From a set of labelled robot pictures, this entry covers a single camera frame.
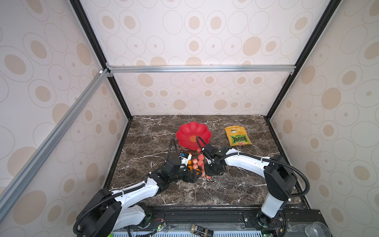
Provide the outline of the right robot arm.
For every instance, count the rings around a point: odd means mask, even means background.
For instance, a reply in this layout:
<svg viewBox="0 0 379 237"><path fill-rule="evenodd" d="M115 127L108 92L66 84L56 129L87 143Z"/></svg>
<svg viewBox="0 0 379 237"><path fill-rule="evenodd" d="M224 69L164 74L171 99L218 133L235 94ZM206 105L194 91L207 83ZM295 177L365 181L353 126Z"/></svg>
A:
<svg viewBox="0 0 379 237"><path fill-rule="evenodd" d="M289 199L305 196L310 191L307 177L289 165L282 156L260 157L232 147L216 149L211 144L206 144L199 136L196 142L205 157L204 171L207 176L223 175L226 167L232 166L265 178L268 195L258 214L261 225L264 221L274 219Z"/></svg>

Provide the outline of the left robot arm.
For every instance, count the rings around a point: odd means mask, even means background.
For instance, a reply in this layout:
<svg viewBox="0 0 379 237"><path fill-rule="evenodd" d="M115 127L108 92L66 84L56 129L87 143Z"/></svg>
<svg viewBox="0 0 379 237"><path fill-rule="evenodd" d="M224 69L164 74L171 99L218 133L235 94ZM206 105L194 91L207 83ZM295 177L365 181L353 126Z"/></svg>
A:
<svg viewBox="0 0 379 237"><path fill-rule="evenodd" d="M200 168L190 168L191 154L179 153L171 139L164 164L149 172L144 180L127 188L111 192L98 191L77 216L73 232L78 237L106 237L111 232L131 225L146 227L152 213L143 200L167 190L172 183L195 183L202 176Z"/></svg>

